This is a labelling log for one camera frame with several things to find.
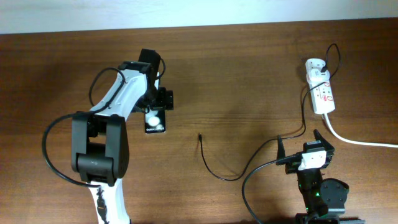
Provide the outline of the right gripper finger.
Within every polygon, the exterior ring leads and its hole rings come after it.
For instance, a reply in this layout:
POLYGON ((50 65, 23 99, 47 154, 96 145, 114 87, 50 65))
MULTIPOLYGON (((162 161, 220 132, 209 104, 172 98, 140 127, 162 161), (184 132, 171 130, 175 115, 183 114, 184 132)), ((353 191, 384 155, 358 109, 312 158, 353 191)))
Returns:
POLYGON ((317 141, 320 141, 323 144, 323 147, 326 150, 330 150, 330 143, 319 133, 317 129, 313 130, 314 137, 317 141))
POLYGON ((285 149, 281 135, 277 137, 277 160, 282 162, 285 159, 285 149))

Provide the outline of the black Galaxy smartphone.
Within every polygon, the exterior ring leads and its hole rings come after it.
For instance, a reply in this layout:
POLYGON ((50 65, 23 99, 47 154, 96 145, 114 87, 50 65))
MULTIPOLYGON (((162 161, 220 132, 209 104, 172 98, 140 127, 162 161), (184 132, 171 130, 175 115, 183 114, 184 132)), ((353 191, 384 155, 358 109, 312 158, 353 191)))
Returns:
POLYGON ((145 133, 157 134, 166 132, 165 111, 150 110, 145 114, 145 133))

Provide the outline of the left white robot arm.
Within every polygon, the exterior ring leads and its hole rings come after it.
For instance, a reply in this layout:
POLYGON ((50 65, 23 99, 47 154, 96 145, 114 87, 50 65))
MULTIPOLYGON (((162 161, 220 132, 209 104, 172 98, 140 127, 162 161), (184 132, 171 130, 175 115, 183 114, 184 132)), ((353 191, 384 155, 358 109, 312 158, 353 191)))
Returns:
POLYGON ((143 113, 147 134, 164 133, 165 112, 174 108, 171 90, 160 86, 165 62, 151 49, 124 61, 104 98, 87 114, 72 119, 71 167, 92 194, 99 223, 130 223, 124 204, 123 177, 129 164, 126 123, 143 113))

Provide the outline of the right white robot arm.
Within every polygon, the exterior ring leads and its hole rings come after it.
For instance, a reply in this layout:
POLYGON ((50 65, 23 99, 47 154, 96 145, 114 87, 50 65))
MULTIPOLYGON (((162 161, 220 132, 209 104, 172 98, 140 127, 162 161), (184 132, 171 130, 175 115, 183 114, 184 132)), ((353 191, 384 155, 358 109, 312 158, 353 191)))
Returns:
POLYGON ((314 130, 314 141, 303 144, 303 151, 291 156, 285 155, 282 138, 277 138, 278 166, 285 166, 286 174, 296 174, 298 189, 306 207, 305 213, 298 213, 294 223, 365 223, 360 218, 343 218, 348 199, 349 185, 334 178, 323 178, 322 170, 327 168, 334 156, 335 148, 314 130))

